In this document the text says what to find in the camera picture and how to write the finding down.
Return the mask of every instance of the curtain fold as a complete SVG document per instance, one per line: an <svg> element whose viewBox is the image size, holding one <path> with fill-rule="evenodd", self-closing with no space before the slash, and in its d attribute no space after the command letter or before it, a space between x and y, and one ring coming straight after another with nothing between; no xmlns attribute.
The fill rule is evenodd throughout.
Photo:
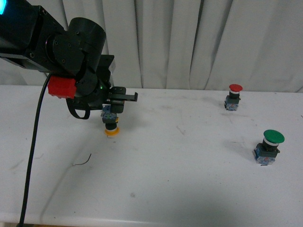
<svg viewBox="0 0 303 227"><path fill-rule="evenodd" d="M174 0L136 0L143 88L166 88Z"/></svg>
<svg viewBox="0 0 303 227"><path fill-rule="evenodd" d="M175 0L166 88L189 89L189 73L201 0Z"/></svg>
<svg viewBox="0 0 303 227"><path fill-rule="evenodd" d="M205 0L190 69L191 89L205 89L217 55L232 0Z"/></svg>

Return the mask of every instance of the table surface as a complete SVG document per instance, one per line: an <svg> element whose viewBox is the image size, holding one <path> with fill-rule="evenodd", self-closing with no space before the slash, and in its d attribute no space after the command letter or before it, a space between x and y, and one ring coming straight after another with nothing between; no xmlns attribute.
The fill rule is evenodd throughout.
<svg viewBox="0 0 303 227"><path fill-rule="evenodd" d="M41 87L0 86L0 221L18 222ZM303 226L303 94L128 89L120 134L45 95L26 222L69 226ZM271 166L252 154L267 129ZM81 166L91 154L90 160Z"/></svg>

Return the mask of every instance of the green led light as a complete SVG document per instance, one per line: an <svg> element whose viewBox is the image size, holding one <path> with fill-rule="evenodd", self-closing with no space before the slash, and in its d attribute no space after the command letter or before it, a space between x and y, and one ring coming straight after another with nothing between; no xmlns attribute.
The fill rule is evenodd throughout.
<svg viewBox="0 0 303 227"><path fill-rule="evenodd" d="M4 13L6 4L7 4L6 0L0 0L0 15L2 15Z"/></svg>

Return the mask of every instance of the black cable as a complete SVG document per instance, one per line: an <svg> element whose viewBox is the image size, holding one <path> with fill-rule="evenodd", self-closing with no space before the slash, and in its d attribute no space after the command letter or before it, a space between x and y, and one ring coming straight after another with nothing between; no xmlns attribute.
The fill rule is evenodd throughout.
<svg viewBox="0 0 303 227"><path fill-rule="evenodd" d="M49 82L49 79L51 78L51 73L47 76L38 101L38 106L36 110L36 117L35 117L35 123L34 123L34 131L33 131L33 137L32 137L32 145L29 152L29 159L28 159L28 165L27 165L27 176L25 179L25 187L24 187L24 195L23 195L23 203L22 203L22 210L21 210L21 216L20 216L20 222L17 225L17 227L23 227L24 219L25 219L25 212L27 210L27 199L28 199L28 191L29 191L29 181L30 181L30 173L32 170L32 163L34 158L34 151L35 151L35 145L36 145L36 138L37 138L37 130L38 130L38 123L39 123L39 116L40 116L40 110L42 105L43 96L47 87L47 84Z"/></svg>

